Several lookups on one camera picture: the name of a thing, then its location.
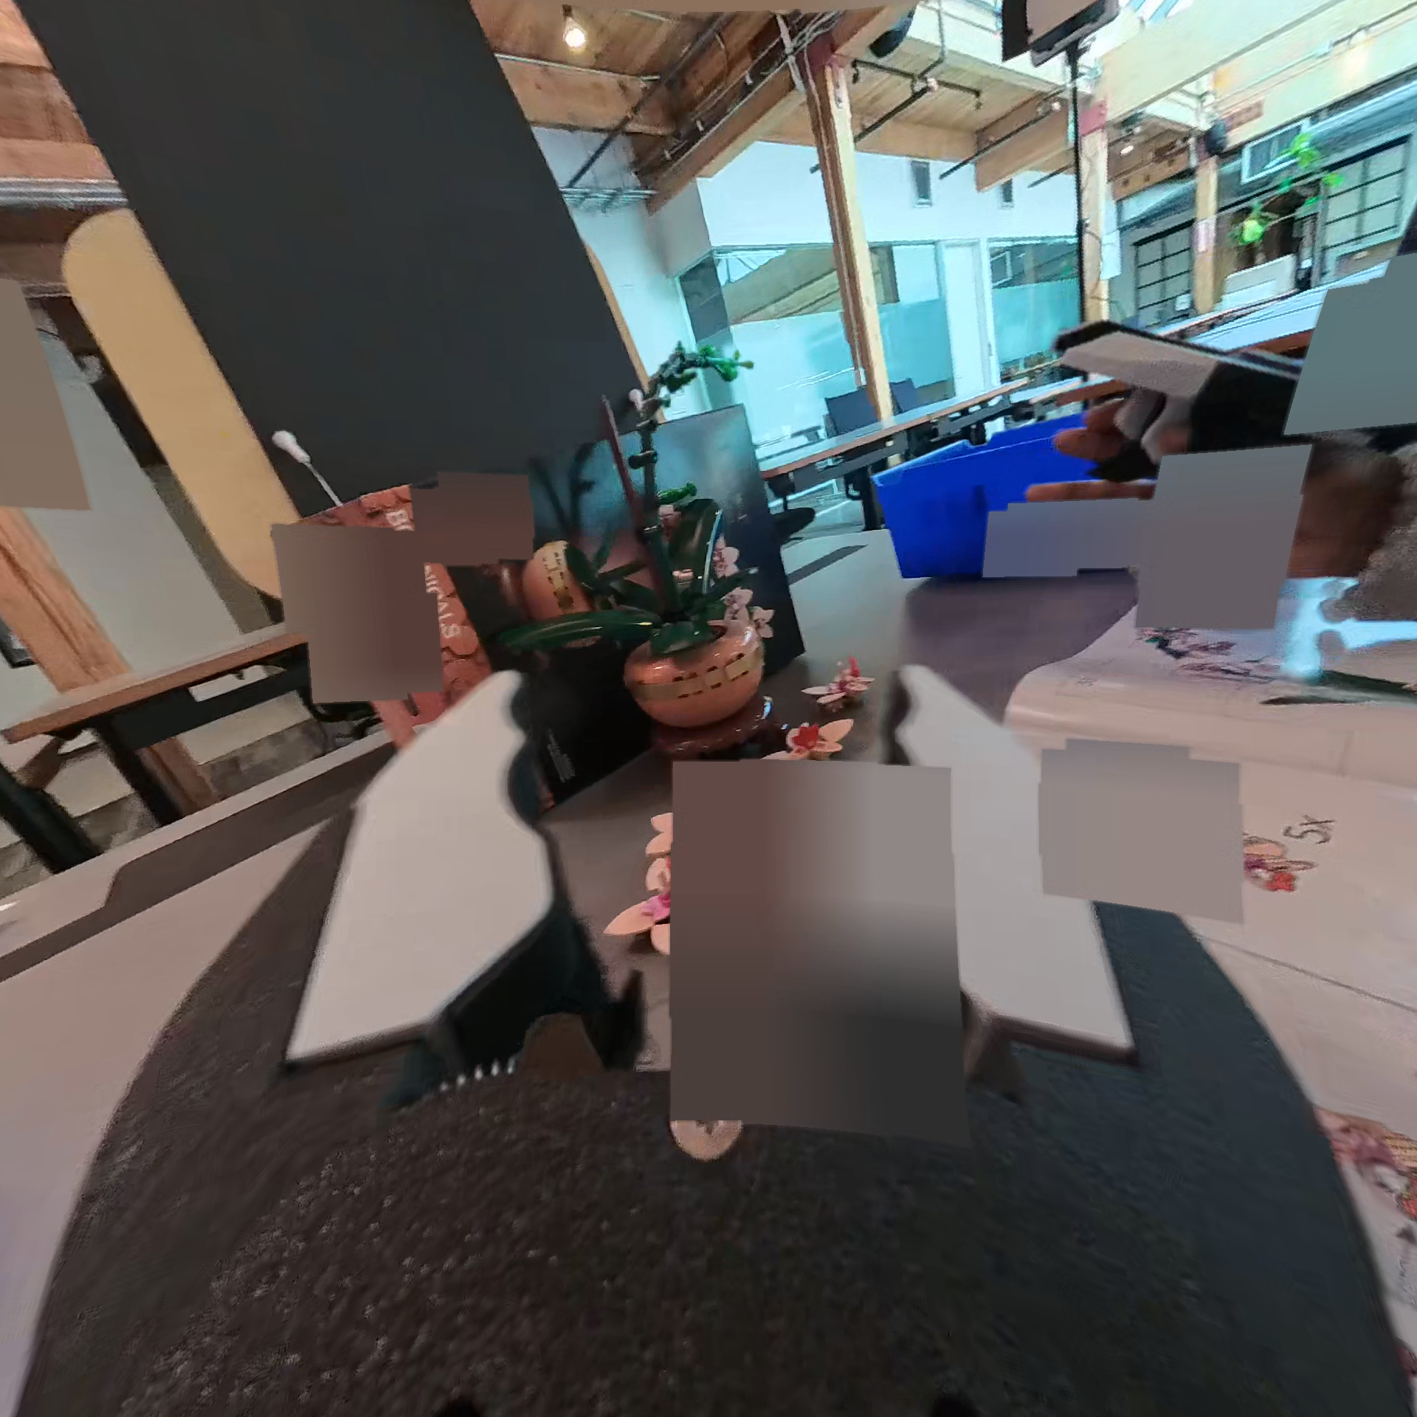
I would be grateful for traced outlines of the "person's right hand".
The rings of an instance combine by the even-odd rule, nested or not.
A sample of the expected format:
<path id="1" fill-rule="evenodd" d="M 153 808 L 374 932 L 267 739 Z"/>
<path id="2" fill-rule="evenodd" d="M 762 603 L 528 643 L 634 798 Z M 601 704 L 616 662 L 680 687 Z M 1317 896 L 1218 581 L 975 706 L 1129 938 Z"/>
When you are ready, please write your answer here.
<path id="1" fill-rule="evenodd" d="M 1117 459 L 1127 463 L 1137 454 L 1144 473 L 1157 471 L 1140 447 L 1140 436 L 1159 407 L 1156 395 L 1134 392 L 1091 409 L 1081 427 L 1063 431 L 1053 439 L 1056 452 L 1088 463 L 1090 476 L 1083 481 L 1031 486 L 1024 500 L 1029 505 L 1150 501 L 1156 495 L 1156 478 L 1118 483 L 1103 478 L 1103 469 Z"/>

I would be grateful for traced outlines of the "white instruction booklet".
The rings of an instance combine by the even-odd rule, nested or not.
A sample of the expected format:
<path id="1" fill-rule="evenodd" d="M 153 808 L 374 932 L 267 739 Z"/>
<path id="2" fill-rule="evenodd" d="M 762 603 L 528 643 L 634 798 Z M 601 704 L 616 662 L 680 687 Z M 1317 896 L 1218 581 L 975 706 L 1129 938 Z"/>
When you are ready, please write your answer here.
<path id="1" fill-rule="evenodd" d="M 1414 625 L 1326 621 L 1338 581 L 1292 581 L 1272 630 L 1147 628 L 1135 613 L 1022 679 L 1004 719 L 1037 751 L 1139 743 L 1181 783 L 1218 763 L 1218 807 L 1161 884 L 1108 901 L 1174 911 L 1250 1006 L 1316 1112 L 1375 1269 L 1414 1412 Z"/>

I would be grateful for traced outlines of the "black orchid product box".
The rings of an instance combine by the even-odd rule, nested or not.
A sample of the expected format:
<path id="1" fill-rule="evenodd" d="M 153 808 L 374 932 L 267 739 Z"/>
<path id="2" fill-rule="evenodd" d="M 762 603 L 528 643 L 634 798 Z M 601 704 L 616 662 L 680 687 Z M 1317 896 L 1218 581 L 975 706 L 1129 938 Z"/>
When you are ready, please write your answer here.
<path id="1" fill-rule="evenodd" d="M 655 446 L 660 471 L 695 485 L 724 512 L 722 535 L 749 571 L 752 606 L 773 613 L 766 673 L 781 672 L 805 646 L 747 417 L 732 405 L 673 419 Z M 606 544 L 609 571 L 634 559 L 629 510 L 607 444 L 533 464 L 528 483 L 535 550 L 567 542 L 592 560 Z M 626 643 L 513 650 L 498 641 L 504 631 L 535 625 L 540 611 L 560 611 L 528 559 L 452 569 L 450 577 L 491 668 L 526 679 L 530 738 L 548 803 L 568 800 L 649 748 L 649 717 L 633 706 L 624 684 Z"/>

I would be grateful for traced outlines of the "wooden side table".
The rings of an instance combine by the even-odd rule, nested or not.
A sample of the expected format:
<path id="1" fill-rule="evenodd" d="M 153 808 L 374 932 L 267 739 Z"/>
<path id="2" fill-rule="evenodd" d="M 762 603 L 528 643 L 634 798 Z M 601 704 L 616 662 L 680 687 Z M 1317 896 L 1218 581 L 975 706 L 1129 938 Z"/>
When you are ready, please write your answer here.
<path id="1" fill-rule="evenodd" d="M 307 692 L 309 684 L 305 636 L 275 626 L 179 667 L 76 689 L 7 724 L 3 738 L 17 746 L 93 734 L 153 824 L 165 827 L 197 812 L 199 795 L 179 786 L 175 770 L 150 763 L 150 754 L 216 721 Z"/>

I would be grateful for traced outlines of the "green hanging plant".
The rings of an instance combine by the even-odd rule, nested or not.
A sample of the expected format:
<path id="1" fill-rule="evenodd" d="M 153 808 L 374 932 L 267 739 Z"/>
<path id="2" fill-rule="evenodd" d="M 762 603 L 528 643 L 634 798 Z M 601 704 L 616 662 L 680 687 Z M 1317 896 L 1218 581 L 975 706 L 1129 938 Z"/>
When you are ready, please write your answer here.
<path id="1" fill-rule="evenodd" d="M 1296 257 L 1302 269 L 1312 258 L 1323 201 L 1338 191 L 1341 178 L 1319 144 L 1302 130 L 1280 156 L 1275 183 L 1255 198 L 1231 228 L 1236 269 Z"/>

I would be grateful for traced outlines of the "red printed box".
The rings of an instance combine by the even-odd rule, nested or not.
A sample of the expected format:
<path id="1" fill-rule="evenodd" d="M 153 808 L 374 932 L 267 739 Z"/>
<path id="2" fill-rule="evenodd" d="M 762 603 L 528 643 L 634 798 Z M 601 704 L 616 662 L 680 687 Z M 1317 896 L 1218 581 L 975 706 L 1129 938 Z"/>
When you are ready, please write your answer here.
<path id="1" fill-rule="evenodd" d="M 300 522 L 331 527 L 386 527 L 412 533 L 415 532 L 413 493 L 430 490 L 432 485 L 381 490 Z M 445 714 L 493 672 L 472 619 L 455 591 L 450 569 L 440 562 L 428 562 L 423 577 L 427 592 L 437 603 L 442 687 L 435 694 L 412 694 L 403 700 L 373 702 L 386 736 L 400 751 L 413 743 L 417 731 Z"/>

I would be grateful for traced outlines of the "blue plastic bin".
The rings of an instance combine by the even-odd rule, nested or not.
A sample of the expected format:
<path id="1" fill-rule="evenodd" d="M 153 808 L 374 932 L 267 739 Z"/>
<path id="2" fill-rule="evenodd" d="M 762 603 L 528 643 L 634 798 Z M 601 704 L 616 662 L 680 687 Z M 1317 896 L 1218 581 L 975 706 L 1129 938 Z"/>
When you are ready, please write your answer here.
<path id="1" fill-rule="evenodd" d="M 982 446 L 958 441 L 877 473 L 879 512 L 891 533 L 902 579 L 980 579 L 987 518 L 1024 503 L 1037 485 L 1081 483 L 1088 463 L 1061 454 L 1061 432 L 1086 417 L 1046 419 L 1004 431 Z"/>

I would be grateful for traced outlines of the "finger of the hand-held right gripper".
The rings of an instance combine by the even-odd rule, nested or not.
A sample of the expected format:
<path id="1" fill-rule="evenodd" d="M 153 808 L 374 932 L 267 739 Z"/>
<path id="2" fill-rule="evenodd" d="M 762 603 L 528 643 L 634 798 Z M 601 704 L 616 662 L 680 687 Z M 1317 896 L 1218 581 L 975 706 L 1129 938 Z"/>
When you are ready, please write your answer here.
<path id="1" fill-rule="evenodd" d="M 1204 350 L 1112 321 L 1059 333 L 1054 353 L 1075 372 L 1183 400 L 1196 398 L 1216 372 L 1216 360 Z"/>

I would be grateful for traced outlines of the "dark blue office chair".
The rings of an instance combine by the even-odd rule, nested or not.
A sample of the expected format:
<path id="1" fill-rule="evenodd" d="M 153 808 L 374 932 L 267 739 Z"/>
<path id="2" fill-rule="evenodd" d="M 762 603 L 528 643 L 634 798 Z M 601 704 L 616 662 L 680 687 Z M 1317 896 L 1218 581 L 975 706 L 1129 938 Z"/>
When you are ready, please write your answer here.
<path id="1" fill-rule="evenodd" d="M 847 395 L 833 395 L 825 398 L 827 407 L 827 434 L 830 437 L 845 437 L 874 427 L 882 420 L 892 420 L 906 414 L 913 414 L 921 407 L 919 393 L 911 380 L 891 382 L 891 412 L 879 415 L 872 395 L 860 387 Z"/>

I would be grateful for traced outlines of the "large black panel board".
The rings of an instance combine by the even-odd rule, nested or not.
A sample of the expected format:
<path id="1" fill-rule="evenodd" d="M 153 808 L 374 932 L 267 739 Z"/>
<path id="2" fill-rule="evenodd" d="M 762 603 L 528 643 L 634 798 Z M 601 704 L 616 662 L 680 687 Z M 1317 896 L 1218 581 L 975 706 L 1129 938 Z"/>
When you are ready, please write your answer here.
<path id="1" fill-rule="evenodd" d="M 644 385 L 469 4 L 22 2 L 261 444 L 349 503 L 552 469 Z"/>

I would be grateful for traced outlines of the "rounded plywood board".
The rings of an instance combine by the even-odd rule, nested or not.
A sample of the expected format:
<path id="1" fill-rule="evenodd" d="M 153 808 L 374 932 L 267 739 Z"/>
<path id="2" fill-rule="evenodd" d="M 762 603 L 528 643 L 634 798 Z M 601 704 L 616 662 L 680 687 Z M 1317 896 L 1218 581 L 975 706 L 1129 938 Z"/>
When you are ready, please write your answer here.
<path id="1" fill-rule="evenodd" d="M 265 442 L 243 412 L 219 365 L 150 242 L 128 210 L 91 218 L 69 238 L 64 279 L 84 323 L 167 461 L 219 557 L 246 586 L 278 598 L 273 527 L 297 520 Z M 437 326 L 417 321 L 396 299 L 315 377 L 324 402 L 344 392 L 364 407 L 363 424 L 383 417 L 374 458 L 413 469 L 412 452 L 395 452 L 395 422 L 430 414 L 450 422 L 444 404 L 461 402 L 454 377 L 437 375 Z"/>

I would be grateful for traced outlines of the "wooden support post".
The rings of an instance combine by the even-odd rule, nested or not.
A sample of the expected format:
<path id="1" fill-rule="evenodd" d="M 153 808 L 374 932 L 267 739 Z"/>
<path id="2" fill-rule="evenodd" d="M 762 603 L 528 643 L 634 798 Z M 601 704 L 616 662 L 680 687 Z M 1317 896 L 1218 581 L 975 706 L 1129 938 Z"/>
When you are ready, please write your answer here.
<path id="1" fill-rule="evenodd" d="M 847 61 L 828 37 L 813 41 L 803 58 L 806 110 L 838 272 L 845 339 L 857 383 L 865 390 L 877 420 L 887 420 L 894 415 L 894 400 L 881 333 L 872 250 L 857 194 L 857 147 Z"/>

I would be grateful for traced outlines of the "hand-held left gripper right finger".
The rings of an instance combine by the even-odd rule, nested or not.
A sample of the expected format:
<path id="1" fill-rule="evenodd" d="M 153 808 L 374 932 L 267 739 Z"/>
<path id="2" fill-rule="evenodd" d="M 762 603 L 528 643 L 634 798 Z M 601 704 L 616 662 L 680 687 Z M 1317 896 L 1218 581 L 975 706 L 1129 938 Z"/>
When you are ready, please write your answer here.
<path id="1" fill-rule="evenodd" d="M 897 672 L 897 763 L 950 771 L 967 1080 L 1017 1099 L 1019 1045 L 1135 1067 L 1093 906 L 1042 891 L 1037 758 L 945 679 L 908 665 Z"/>

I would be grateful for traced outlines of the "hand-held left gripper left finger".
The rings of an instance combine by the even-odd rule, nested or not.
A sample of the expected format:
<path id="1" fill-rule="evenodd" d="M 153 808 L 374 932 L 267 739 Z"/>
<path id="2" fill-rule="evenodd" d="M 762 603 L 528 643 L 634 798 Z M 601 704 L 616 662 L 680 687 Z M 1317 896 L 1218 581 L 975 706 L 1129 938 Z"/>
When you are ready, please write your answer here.
<path id="1" fill-rule="evenodd" d="M 405 1085 L 633 1072 L 644 984 L 612 991 L 541 825 L 526 680 L 496 672 L 353 808 L 285 1051 L 400 1053 Z"/>

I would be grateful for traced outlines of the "toy brick orchid plant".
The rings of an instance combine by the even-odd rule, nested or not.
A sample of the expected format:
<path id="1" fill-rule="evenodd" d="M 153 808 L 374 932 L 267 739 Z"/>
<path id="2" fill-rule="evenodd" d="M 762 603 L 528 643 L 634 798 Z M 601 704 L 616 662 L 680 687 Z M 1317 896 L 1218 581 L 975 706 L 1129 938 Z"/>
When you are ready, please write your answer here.
<path id="1" fill-rule="evenodd" d="M 700 375 L 732 383 L 751 368 L 735 351 L 678 345 L 629 392 L 633 452 L 624 452 L 607 405 L 607 446 L 629 513 L 636 554 L 611 567 L 611 542 L 594 557 L 567 544 L 550 589 L 577 591 L 585 609 L 560 609 L 499 631 L 514 652 L 626 645 L 624 684 L 663 732 L 702 734 L 761 702 L 773 613 L 754 604 L 752 572 L 724 537 L 717 501 L 695 485 L 663 488 L 656 436 L 673 395 Z"/>

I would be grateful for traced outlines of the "white-tipped stick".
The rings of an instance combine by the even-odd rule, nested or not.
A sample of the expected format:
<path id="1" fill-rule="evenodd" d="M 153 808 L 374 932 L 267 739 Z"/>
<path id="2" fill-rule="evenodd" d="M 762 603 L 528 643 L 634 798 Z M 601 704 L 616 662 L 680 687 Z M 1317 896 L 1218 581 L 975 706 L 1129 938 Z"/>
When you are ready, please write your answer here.
<path id="1" fill-rule="evenodd" d="M 309 476 L 314 479 L 319 491 L 326 496 L 331 508 L 342 506 L 342 498 L 331 488 L 327 479 L 319 473 L 312 458 L 305 449 L 299 444 L 295 436 L 290 431 L 275 431 L 272 434 L 272 444 L 278 449 L 283 456 L 295 461 L 300 468 L 304 468 Z"/>

